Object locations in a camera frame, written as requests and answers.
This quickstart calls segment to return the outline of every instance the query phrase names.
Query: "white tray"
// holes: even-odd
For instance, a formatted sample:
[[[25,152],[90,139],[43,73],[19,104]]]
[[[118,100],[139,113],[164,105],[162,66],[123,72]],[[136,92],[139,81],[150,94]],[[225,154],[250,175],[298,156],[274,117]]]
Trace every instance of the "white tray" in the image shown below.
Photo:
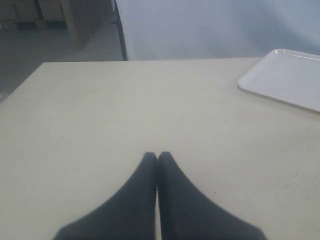
[[[273,50],[238,80],[238,86],[320,112],[320,56]]]

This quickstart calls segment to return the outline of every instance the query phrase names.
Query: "gray floor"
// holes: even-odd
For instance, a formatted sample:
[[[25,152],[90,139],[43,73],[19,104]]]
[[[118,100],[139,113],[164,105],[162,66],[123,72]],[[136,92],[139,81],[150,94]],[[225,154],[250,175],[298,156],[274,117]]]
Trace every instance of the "gray floor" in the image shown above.
[[[82,49],[73,48],[67,27],[0,32],[0,103],[42,63],[121,61],[118,30],[110,16]]]

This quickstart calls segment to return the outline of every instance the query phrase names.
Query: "white wall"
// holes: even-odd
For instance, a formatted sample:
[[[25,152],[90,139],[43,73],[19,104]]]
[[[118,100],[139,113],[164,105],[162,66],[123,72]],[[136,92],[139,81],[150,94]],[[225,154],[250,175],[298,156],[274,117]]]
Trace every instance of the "white wall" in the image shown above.
[[[130,60],[320,54],[317,0],[117,0]]]

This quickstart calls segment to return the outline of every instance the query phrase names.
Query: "white table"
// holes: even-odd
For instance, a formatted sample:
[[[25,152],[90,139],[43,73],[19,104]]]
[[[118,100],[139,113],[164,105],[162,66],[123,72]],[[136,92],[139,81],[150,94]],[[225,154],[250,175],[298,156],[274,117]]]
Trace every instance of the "white table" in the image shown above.
[[[0,239],[52,239],[146,151],[268,239],[318,239],[320,115],[239,90],[258,60],[43,64],[0,105]]]

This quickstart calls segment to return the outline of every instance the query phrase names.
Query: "cardboard box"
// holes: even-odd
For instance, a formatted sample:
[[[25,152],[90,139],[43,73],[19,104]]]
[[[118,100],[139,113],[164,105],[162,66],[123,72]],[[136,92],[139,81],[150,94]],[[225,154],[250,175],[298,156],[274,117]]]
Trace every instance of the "cardboard box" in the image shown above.
[[[14,0],[13,2],[16,6],[19,20],[32,21],[39,19],[39,13],[34,0]]]
[[[0,21],[15,21],[17,19],[13,1],[0,0]]]
[[[44,20],[64,20],[65,14],[60,0],[39,0]]]

